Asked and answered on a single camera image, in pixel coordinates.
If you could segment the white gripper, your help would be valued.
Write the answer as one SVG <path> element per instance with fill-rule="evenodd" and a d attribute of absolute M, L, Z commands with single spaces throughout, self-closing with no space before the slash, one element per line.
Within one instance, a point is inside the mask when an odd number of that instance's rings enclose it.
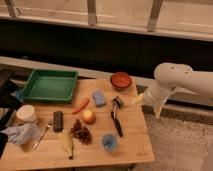
<path fill-rule="evenodd" d="M 133 104 L 138 102 L 140 102 L 142 105 L 151 106 L 157 118 L 160 117 L 163 106 L 166 103 L 165 100 L 154 97 L 148 89 L 146 89 L 144 93 L 140 93 L 138 96 L 132 99 Z"/>

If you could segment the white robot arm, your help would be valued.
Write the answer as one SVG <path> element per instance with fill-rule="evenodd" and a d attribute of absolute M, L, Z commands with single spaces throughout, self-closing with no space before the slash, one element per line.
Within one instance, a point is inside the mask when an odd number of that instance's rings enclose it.
<path fill-rule="evenodd" d="M 194 71 L 186 64 L 161 63 L 154 70 L 154 82 L 133 98 L 131 105 L 140 102 L 151 106 L 159 118 L 168 98 L 180 88 L 213 99 L 213 72 Z"/>

